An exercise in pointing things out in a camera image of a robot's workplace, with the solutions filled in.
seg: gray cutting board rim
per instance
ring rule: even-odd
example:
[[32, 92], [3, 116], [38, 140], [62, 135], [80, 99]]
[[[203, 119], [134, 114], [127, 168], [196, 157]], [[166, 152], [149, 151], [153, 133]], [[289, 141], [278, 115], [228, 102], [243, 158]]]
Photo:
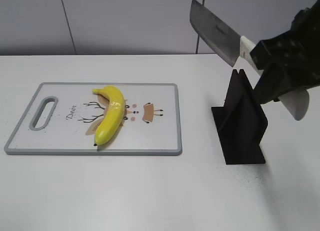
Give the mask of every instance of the gray cutting board rim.
[[[177, 148], [175, 149], [42, 149], [42, 148], [11, 148], [10, 143], [14, 139], [17, 131], [19, 130], [24, 118], [32, 107], [35, 99], [37, 98], [41, 88], [47, 85], [114, 85], [114, 86], [173, 86], [174, 87], [174, 100], [175, 100], [175, 118], [176, 118], [176, 134], [177, 134]], [[18, 124], [13, 130], [7, 143], [4, 146], [4, 151], [8, 155], [156, 155], [156, 156], [177, 156], [182, 153], [181, 141], [181, 124], [180, 124], [180, 110], [179, 110], [179, 96], [178, 86], [175, 83], [105, 83], [105, 82], [43, 82], [37, 88], [27, 108], [25, 109]]]

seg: white knife handle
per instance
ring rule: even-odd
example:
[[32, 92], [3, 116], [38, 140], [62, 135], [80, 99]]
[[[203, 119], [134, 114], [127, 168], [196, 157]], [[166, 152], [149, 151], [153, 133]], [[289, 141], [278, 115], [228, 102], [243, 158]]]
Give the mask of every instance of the white knife handle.
[[[240, 57], [244, 58], [261, 76], [263, 70], [257, 69], [254, 61], [250, 56], [250, 52], [254, 49], [255, 46], [256, 45], [251, 40], [249, 40], [245, 36], [241, 36]], [[302, 118], [306, 115], [310, 101], [309, 93], [306, 89], [303, 88], [299, 90], [293, 90], [279, 96], [278, 98], [295, 120], [302, 120]]]

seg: deer illustration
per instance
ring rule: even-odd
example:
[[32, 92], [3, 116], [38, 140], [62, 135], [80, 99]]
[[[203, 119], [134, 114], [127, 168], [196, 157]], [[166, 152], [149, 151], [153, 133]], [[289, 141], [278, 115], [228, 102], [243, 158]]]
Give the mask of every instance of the deer illustration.
[[[102, 109], [104, 110], [102, 114], [100, 115], [92, 115], [91, 118], [85, 118], [82, 117], [81, 119], [78, 119], [78, 121], [82, 121], [83, 123], [92, 123], [90, 125], [90, 127], [88, 128], [88, 130], [85, 132], [85, 135], [94, 135], [96, 133], [96, 130], [98, 128], [98, 126], [102, 123], [102, 121], [104, 120], [104, 118], [107, 115], [108, 112], [108, 107], [109, 107], [109, 100], [106, 99], [105, 97], [103, 97], [102, 95], [97, 95], [97, 99], [98, 102], [96, 101], [92, 101], [92, 102], [88, 102], [88, 103], [84, 103], [83, 105], [85, 105], [86, 107], [88, 106], [95, 106], [95, 109]], [[124, 111], [124, 121], [128, 120], [127, 115], [129, 114], [138, 114], [139, 111], [131, 111], [128, 108], [130, 108], [129, 105], [125, 105], [125, 111]], [[131, 121], [135, 121], [136, 118], [135, 117], [131, 117], [130, 119]]]
[[[86, 107], [93, 106], [95, 109], [102, 109], [103, 110], [103, 113], [100, 115], [92, 115], [91, 118], [82, 117], [81, 119], [78, 119], [78, 121], [82, 121], [83, 123], [90, 123], [91, 124], [90, 127], [85, 132], [85, 135], [94, 135], [97, 131], [98, 126], [102, 123], [102, 121], [104, 120], [104, 118], [107, 115], [108, 107], [109, 107], [109, 100], [106, 99], [105, 97], [103, 97], [102, 95], [97, 95], [97, 99], [98, 99], [98, 102], [91, 101], [91, 102], [83, 104]], [[132, 105], [132, 108], [135, 109], [136, 107], [137, 107], [136, 104]], [[125, 111], [124, 111], [124, 117], [123, 117], [124, 120], [120, 124], [120, 126], [122, 126], [122, 127], [124, 126], [124, 122], [126, 120], [128, 120], [129, 114], [133, 114], [133, 115], [139, 114], [139, 111], [136, 111], [136, 110], [131, 111], [131, 110], [129, 110], [129, 108], [130, 108], [130, 106], [126, 104]], [[146, 122], [147, 124], [151, 123], [154, 120], [154, 116], [163, 116], [162, 113], [161, 114], [155, 113], [155, 112], [163, 112], [163, 110], [162, 109], [155, 110], [153, 103], [150, 103], [150, 102], [146, 103], [143, 106], [143, 109], [144, 109], [144, 115], [142, 117], [142, 120], [144, 122]], [[136, 117], [132, 116], [130, 120], [135, 121]]]
[[143, 105], [143, 109], [144, 109], [144, 115], [142, 117], [142, 120], [144, 122], [146, 122], [147, 124], [151, 123], [154, 120], [154, 116], [163, 116], [163, 114], [157, 114], [155, 112], [162, 112], [162, 109], [157, 109], [155, 110], [154, 108], [154, 104], [153, 103], [146, 103], [145, 105]]

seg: cutting board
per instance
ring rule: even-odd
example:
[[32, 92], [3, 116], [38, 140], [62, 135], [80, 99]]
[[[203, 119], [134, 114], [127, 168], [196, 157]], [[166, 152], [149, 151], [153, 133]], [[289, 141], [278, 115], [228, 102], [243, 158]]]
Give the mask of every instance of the cutting board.
[[[95, 132], [108, 113], [109, 101], [92, 89], [108, 85], [122, 92], [125, 114], [115, 136], [97, 148]], [[179, 155], [178, 87], [172, 83], [42, 83], [4, 150], [9, 155]]]

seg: cutting board handle hole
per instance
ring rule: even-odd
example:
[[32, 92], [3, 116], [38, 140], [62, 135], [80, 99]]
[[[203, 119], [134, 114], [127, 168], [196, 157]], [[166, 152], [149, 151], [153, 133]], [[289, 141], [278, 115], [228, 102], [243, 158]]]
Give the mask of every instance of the cutting board handle hole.
[[45, 97], [37, 108], [29, 125], [30, 130], [38, 131], [44, 129], [54, 113], [58, 98], [54, 96]]

